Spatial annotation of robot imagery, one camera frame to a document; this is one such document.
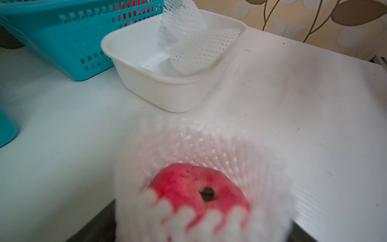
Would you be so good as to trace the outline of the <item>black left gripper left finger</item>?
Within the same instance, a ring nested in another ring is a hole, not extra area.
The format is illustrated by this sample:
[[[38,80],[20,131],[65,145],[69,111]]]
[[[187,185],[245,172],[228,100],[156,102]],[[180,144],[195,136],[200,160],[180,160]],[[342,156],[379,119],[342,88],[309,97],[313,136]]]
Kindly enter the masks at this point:
[[[115,200],[66,242],[115,242]]]

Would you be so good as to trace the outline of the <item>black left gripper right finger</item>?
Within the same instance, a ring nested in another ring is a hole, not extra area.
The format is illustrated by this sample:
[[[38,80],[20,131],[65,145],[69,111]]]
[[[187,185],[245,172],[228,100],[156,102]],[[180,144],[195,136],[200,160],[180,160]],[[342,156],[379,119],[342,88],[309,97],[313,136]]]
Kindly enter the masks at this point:
[[[306,233],[297,223],[293,222],[287,242],[317,242],[317,240]]]

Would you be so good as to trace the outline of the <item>white foam net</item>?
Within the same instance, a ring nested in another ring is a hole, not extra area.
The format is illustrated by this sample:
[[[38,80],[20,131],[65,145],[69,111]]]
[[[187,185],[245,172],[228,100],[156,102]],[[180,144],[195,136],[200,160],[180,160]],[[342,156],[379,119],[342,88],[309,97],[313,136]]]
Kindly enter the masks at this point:
[[[164,1],[160,35],[167,48],[191,34],[206,29],[205,21],[194,1]]]
[[[185,76],[200,73],[213,65],[240,33],[238,28],[195,31],[171,48],[170,62]]]

